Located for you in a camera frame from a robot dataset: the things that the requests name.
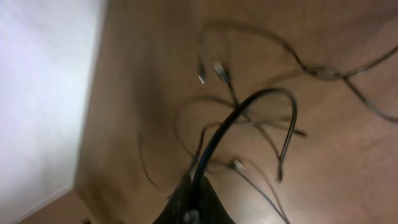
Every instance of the wooden floor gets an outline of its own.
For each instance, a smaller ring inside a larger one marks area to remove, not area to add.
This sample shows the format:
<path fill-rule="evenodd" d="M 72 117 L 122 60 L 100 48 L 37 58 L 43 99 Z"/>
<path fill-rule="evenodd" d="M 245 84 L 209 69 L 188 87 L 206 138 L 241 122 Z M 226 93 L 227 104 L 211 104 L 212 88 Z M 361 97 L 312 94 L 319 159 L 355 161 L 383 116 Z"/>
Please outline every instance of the wooden floor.
<path fill-rule="evenodd" d="M 76 177 L 81 197 L 104 223 L 152 223 L 190 163 L 172 132 L 176 111 L 199 95 L 230 100 L 213 72 L 206 85 L 198 79 L 196 43 L 204 22 L 234 20 L 271 30 L 305 62 L 343 71 L 398 42 L 396 1 L 118 0 L 108 7 Z M 206 67 L 211 71 L 220 59 L 228 63 L 241 100 L 270 78 L 298 69 L 280 46 L 252 35 L 215 32 L 205 40 Z M 352 79 L 390 114 L 398 114 L 397 62 L 392 57 Z M 275 156 L 252 127 L 233 127 L 214 157 L 255 163 L 270 178 L 291 223 L 397 223 L 398 125 L 370 113 L 341 81 L 300 76 L 275 86 L 294 92 L 297 127 L 309 134 L 293 137 L 284 181 L 275 181 Z M 260 100 L 252 110 L 267 119 L 290 111 L 279 97 Z M 191 104 L 178 117 L 181 138 L 194 151 L 201 127 L 229 112 L 209 102 Z M 281 147 L 285 132 L 267 130 Z M 138 160 L 139 133 L 159 189 Z M 245 164 L 245 173 L 269 194 L 261 174 Z M 209 178 L 236 223 L 282 223 L 236 174 L 220 170 Z"/>

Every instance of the white wall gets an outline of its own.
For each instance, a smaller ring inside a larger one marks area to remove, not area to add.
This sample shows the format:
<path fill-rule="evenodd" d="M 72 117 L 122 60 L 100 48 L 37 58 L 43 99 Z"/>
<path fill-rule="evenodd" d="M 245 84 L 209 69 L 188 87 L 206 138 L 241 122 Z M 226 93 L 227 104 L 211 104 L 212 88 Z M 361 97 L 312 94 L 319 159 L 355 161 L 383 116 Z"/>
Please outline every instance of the white wall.
<path fill-rule="evenodd" d="M 73 184 L 104 0 L 0 0 L 0 223 Z"/>

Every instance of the cable connector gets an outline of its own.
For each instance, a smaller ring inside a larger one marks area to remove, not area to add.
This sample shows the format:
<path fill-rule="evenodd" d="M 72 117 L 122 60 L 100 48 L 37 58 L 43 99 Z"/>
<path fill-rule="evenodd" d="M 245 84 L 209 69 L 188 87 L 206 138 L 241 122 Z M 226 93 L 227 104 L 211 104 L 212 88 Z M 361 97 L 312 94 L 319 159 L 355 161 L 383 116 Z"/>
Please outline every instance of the cable connector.
<path fill-rule="evenodd" d="M 229 162 L 228 167 L 233 170 L 243 170 L 244 166 L 243 163 L 239 159 L 234 159 Z"/>
<path fill-rule="evenodd" d="M 202 84 L 205 84 L 206 70 L 201 60 L 198 61 L 198 73 L 199 73 L 199 80 L 201 81 Z"/>
<path fill-rule="evenodd" d="M 216 71 L 218 77 L 223 81 L 224 83 L 231 83 L 231 79 L 229 77 L 229 72 L 228 70 L 219 62 L 214 64 L 214 70 Z"/>

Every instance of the baseboard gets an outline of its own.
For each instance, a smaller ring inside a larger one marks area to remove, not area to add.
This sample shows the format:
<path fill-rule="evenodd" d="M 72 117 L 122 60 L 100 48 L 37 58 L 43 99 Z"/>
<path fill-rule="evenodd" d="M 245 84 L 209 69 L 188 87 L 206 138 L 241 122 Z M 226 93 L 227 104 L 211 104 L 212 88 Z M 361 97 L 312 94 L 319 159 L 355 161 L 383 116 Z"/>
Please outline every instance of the baseboard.
<path fill-rule="evenodd" d="M 62 195 L 65 195 L 66 193 L 68 193 L 69 191 L 71 191 L 73 189 L 72 185 L 66 186 L 58 191 L 56 191 L 54 194 L 48 196 L 46 199 L 44 199 L 43 201 L 37 203 L 35 206 L 33 206 L 33 208 L 31 208 L 30 210 L 24 212 L 19 218 L 17 218 L 14 223 L 20 223 L 21 221 L 23 221 L 24 219 L 26 219 L 27 217 L 31 216 L 33 213 L 39 211 L 40 209 L 46 207 L 47 205 L 49 205 L 50 203 L 54 202 L 56 199 L 60 198 Z"/>

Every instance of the black object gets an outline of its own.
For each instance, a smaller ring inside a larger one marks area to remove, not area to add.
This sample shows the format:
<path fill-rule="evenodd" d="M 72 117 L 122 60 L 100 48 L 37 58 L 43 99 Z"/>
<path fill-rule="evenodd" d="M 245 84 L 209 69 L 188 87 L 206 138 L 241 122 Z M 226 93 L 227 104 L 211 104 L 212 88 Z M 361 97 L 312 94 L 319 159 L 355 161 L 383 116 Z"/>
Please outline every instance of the black object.
<path fill-rule="evenodd" d="M 213 190 L 207 177 L 202 177 L 200 201 L 190 208 L 192 181 L 185 175 L 174 190 L 163 212 L 154 224 L 234 224 Z"/>

